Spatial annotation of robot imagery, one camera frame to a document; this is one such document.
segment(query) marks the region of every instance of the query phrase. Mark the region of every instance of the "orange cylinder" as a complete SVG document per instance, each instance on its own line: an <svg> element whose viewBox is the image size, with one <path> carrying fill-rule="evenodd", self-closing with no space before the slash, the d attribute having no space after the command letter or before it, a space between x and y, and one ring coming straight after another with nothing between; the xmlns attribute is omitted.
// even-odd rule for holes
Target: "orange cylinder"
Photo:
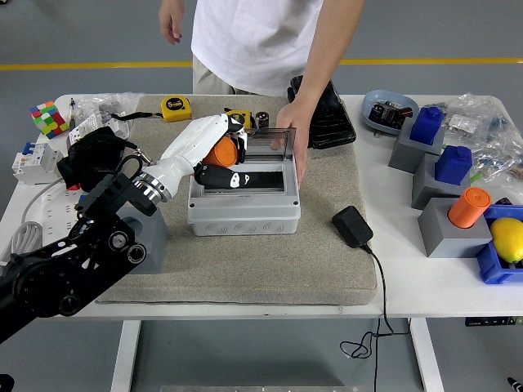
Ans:
<svg viewBox="0 0 523 392"><path fill-rule="evenodd" d="M202 163L230 167L235 165L237 161L238 150L236 149L236 145L234 141L225 136L212 147L207 157L202 160Z"/></svg>
<svg viewBox="0 0 523 392"><path fill-rule="evenodd" d="M492 204L489 193L477 187L465 189L458 201L449 210L449 221L461 229L472 227Z"/></svg>

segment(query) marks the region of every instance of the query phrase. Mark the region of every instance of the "gray electrical box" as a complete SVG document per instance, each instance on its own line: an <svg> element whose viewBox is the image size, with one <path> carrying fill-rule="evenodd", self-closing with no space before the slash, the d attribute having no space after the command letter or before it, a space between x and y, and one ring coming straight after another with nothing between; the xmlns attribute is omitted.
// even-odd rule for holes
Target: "gray electrical box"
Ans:
<svg viewBox="0 0 523 392"><path fill-rule="evenodd" d="M231 170L264 176L258 187L208 189L190 179L187 221L194 234L292 234L301 215L294 129L248 129L244 163Z"/></svg>

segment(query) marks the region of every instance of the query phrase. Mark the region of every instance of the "yellow lemon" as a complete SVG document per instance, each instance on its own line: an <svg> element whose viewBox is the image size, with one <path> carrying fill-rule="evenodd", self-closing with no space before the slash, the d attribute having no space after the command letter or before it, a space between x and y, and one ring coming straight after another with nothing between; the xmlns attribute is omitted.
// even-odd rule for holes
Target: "yellow lemon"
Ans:
<svg viewBox="0 0 523 392"><path fill-rule="evenodd" d="M499 218L490 226L499 257L508 263L523 259L523 222L514 218Z"/></svg>

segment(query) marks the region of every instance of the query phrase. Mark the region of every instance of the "table leg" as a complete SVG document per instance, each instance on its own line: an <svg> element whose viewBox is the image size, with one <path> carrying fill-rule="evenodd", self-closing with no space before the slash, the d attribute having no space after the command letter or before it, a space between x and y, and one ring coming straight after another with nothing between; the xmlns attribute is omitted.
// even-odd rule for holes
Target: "table leg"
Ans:
<svg viewBox="0 0 523 392"><path fill-rule="evenodd" d="M426 392L444 392L427 320L425 318L412 318L410 333L422 376L423 389Z"/></svg>
<svg viewBox="0 0 523 392"><path fill-rule="evenodd" d="M140 327L141 320L123 322L111 392L129 392L131 390L132 371L140 337Z"/></svg>

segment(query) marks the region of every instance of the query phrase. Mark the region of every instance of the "tape measure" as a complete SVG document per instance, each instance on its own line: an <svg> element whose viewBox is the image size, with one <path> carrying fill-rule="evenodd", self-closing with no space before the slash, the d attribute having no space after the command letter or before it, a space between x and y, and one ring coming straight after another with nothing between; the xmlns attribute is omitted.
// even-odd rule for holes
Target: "tape measure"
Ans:
<svg viewBox="0 0 523 392"><path fill-rule="evenodd" d="M184 96L165 97L162 101L162 115L168 123L191 119L189 100Z"/></svg>
<svg viewBox="0 0 523 392"><path fill-rule="evenodd" d="M252 128L253 122L251 121L252 113L248 110L231 110L225 108L226 114L231 116L238 123L242 124L244 128Z"/></svg>

